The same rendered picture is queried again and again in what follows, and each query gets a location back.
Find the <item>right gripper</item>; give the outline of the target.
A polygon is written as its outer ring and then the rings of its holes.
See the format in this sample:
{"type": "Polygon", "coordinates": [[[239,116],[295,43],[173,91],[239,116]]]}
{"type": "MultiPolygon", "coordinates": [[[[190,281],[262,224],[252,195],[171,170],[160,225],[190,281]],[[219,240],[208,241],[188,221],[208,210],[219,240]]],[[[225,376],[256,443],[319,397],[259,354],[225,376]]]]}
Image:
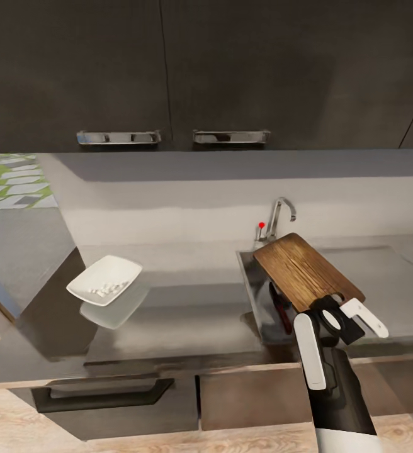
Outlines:
{"type": "Polygon", "coordinates": [[[342,334],[339,335],[341,341],[346,345],[352,344],[353,340],[361,339],[362,336],[365,336],[365,331],[352,319],[348,318],[339,308],[339,303],[334,300],[329,294],[320,299],[314,308],[321,310],[332,310],[334,313],[337,313],[344,324],[342,334]]]}

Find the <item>cutting board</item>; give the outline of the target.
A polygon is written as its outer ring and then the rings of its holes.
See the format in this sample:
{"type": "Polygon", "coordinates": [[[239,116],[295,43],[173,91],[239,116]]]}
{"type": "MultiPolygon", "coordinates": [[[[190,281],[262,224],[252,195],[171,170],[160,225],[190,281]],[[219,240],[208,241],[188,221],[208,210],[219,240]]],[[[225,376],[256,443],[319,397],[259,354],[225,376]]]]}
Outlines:
{"type": "Polygon", "coordinates": [[[260,247],[253,257],[297,314],[314,310],[314,304],[328,294],[341,297],[339,306],[353,298],[360,303],[366,300],[362,291],[297,233],[260,247]]]}

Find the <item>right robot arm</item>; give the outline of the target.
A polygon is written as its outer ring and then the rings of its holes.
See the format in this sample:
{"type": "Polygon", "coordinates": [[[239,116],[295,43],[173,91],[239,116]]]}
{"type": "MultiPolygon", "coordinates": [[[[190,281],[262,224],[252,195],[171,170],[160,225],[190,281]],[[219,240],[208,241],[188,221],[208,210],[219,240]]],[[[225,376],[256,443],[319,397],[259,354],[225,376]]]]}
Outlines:
{"type": "Polygon", "coordinates": [[[356,298],[342,306],[329,294],[314,310],[298,313],[293,330],[303,366],[319,453],[385,453],[346,352],[337,349],[365,336],[356,315],[378,338],[388,329],[356,298]]]}

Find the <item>parer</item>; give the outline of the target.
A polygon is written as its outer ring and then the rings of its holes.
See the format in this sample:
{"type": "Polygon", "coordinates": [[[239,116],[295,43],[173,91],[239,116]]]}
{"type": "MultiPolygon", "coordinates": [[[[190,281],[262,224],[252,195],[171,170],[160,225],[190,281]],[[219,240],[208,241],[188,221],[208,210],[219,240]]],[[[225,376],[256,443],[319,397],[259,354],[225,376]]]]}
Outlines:
{"type": "Polygon", "coordinates": [[[279,309],[279,312],[280,312],[280,317],[281,317],[281,320],[283,321],[283,323],[285,324],[285,327],[286,327],[286,331],[287,332],[292,332],[293,331],[293,327],[291,326],[290,324],[290,320],[288,318],[288,316],[286,315],[286,312],[285,312],[285,309],[282,304],[281,304],[281,301],[280,301],[280,298],[274,288],[274,284],[272,282],[270,282],[270,290],[272,292],[272,295],[274,297],[274,300],[276,302],[276,307],[277,309],[279,309]]]}

